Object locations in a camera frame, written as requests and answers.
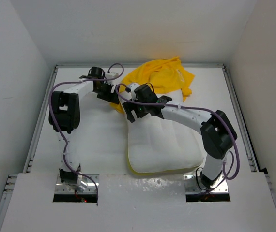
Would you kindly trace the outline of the white pillow yellow border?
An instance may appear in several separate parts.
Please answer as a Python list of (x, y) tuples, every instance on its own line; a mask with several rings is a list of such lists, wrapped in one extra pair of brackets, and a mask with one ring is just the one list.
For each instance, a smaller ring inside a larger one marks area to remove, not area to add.
[(150, 115), (130, 123), (94, 94), (81, 102), (77, 151), (85, 173), (190, 170), (203, 163), (198, 137), (186, 126)]

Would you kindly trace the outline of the yellow pillowcase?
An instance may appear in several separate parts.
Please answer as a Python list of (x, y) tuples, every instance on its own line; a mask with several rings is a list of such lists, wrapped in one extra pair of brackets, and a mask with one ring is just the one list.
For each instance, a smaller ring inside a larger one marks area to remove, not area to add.
[(182, 66), (179, 57), (174, 57), (145, 62), (124, 77), (121, 83), (127, 86), (133, 83), (139, 85), (150, 83), (156, 94), (180, 90), (182, 101), (185, 101), (192, 94), (190, 85), (194, 78), (194, 74)]

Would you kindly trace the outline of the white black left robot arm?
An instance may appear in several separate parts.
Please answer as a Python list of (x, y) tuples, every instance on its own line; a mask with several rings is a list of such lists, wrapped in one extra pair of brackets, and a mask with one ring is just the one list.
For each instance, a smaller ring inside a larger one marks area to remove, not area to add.
[(81, 121), (80, 102), (90, 93), (97, 98), (110, 103), (119, 103), (113, 80), (121, 74), (105, 72), (100, 67), (91, 67), (87, 75), (82, 75), (76, 81), (66, 81), (56, 84), (48, 96), (49, 123), (60, 136), (61, 167), (59, 168), (62, 183), (78, 186), (82, 178), (94, 182), (91, 177), (81, 173), (81, 164), (71, 148), (70, 137)]

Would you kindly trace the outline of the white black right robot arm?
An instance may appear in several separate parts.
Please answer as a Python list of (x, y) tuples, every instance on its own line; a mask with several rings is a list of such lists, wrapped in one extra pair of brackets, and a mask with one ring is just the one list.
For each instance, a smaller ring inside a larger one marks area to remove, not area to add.
[(182, 104), (176, 90), (157, 94), (131, 84), (119, 94), (128, 128), (128, 162), (137, 174), (161, 174), (201, 167), (200, 187), (209, 190), (223, 173), (237, 134), (222, 111)]

